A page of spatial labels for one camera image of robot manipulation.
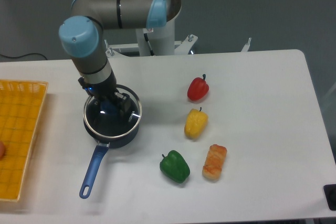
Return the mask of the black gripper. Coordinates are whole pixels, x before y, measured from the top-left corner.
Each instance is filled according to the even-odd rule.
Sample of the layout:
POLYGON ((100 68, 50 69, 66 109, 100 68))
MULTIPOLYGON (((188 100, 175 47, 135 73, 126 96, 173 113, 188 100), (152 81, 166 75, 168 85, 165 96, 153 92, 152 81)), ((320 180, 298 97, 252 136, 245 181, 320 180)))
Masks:
POLYGON ((96 101, 109 100, 112 104, 111 111, 119 116, 131 114, 131 99, 126 93, 120 93, 117 89, 117 82, 114 73, 111 72, 107 77, 98 83, 89 82, 88 75, 83 75, 78 79, 79 84, 89 97, 96 101))

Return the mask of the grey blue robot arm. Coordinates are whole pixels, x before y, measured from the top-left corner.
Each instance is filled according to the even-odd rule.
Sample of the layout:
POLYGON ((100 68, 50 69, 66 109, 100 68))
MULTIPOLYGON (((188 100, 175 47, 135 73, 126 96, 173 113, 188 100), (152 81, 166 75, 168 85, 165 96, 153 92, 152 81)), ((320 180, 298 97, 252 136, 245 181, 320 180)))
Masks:
POLYGON ((166 0, 73 0, 59 38, 81 75, 82 88, 99 101, 111 103, 121 115, 132 112, 130 99, 117 89, 103 31, 163 27, 166 16, 166 0))

